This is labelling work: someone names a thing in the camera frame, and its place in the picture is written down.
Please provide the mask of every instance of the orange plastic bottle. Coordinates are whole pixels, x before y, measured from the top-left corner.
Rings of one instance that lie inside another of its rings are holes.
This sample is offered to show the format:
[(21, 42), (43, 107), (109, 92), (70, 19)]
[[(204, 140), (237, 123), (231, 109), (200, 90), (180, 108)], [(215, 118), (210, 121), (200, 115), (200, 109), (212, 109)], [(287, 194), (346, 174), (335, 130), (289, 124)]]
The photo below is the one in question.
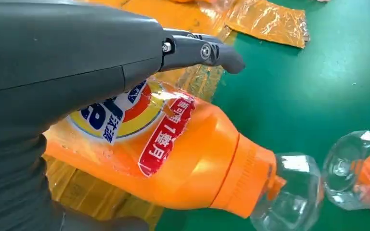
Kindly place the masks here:
[(300, 173), (309, 178), (299, 184), (315, 181), (308, 187), (316, 188), (296, 194), (311, 200), (303, 203), (311, 209), (305, 216), (297, 210), (291, 219), (317, 216), (320, 174), (313, 160), (276, 157), (241, 135), (218, 107), (153, 79), (72, 113), (45, 135), (47, 154), (137, 197), (169, 208), (211, 207), (251, 216), (262, 230), (270, 228), (261, 222), (275, 208), (286, 211), (287, 204), (275, 205), (280, 195), (294, 201), (283, 188), (291, 172), (299, 172), (294, 165), (304, 165)]

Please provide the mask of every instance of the green table surface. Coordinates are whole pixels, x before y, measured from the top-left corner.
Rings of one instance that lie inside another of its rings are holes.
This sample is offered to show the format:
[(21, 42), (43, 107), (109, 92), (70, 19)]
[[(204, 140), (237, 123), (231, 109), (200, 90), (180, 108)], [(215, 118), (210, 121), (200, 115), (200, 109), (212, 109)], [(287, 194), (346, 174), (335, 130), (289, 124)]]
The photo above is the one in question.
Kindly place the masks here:
[[(246, 61), (225, 74), (213, 103), (238, 130), (275, 153), (302, 152), (321, 167), (341, 136), (370, 129), (370, 0), (272, 0), (305, 9), (304, 50), (239, 34)], [(199, 209), (166, 210), (157, 231), (252, 231), (249, 220)], [(344, 211), (324, 200), (313, 231), (369, 231), (370, 210)]]

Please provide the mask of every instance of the plastic film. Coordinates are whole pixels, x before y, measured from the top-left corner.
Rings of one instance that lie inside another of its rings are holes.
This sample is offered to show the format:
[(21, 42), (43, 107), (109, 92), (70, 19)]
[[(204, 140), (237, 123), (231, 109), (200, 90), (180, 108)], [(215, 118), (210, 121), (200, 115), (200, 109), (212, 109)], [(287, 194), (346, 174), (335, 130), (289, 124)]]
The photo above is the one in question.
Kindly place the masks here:
[(98, 220), (124, 216), (144, 219), (155, 230), (163, 208), (45, 154), (52, 198)]
[(202, 8), (211, 8), (217, 12), (226, 12), (236, 0), (198, 0), (198, 5)]
[(186, 69), (177, 86), (205, 101), (211, 101), (224, 70), (221, 67), (197, 65)]
[[(47, 154), (68, 163), (80, 159), (75, 167), (93, 170), (101, 179), (106, 169), (130, 179), (149, 178), (168, 158), (194, 109), (193, 98), (149, 78), (51, 126), (45, 132)], [(153, 140), (158, 148), (150, 145)]]
[(310, 35), (305, 12), (266, 0), (236, 2), (229, 11), (226, 25), (259, 39), (304, 48)]

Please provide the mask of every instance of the crumpled plastic sheet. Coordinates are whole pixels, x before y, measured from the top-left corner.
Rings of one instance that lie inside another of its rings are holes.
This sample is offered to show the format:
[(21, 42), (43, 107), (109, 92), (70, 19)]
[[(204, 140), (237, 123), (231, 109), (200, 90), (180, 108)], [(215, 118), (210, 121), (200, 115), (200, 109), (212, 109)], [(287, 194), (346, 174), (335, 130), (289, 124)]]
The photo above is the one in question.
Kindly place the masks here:
[(98, 220), (135, 216), (155, 230), (163, 208), (143, 201), (118, 187), (99, 180), (71, 165), (43, 155), (52, 199)]
[(310, 40), (305, 12), (266, 0), (240, 0), (228, 12), (226, 25), (233, 30), (271, 42), (304, 48)]
[(224, 13), (229, 10), (237, 0), (197, 0), (200, 7), (211, 8), (216, 12)]

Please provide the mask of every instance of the bolt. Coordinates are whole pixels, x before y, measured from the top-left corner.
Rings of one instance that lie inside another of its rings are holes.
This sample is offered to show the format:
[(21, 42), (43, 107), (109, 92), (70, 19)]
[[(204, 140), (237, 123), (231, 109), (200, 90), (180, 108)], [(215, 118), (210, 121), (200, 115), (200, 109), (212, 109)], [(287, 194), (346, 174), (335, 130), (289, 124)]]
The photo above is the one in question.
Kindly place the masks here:
[(208, 44), (204, 44), (200, 49), (200, 55), (203, 59), (208, 59), (211, 55), (211, 47)]
[(164, 45), (162, 45), (162, 51), (164, 53), (170, 52), (172, 50), (172, 46), (169, 42), (165, 42)]

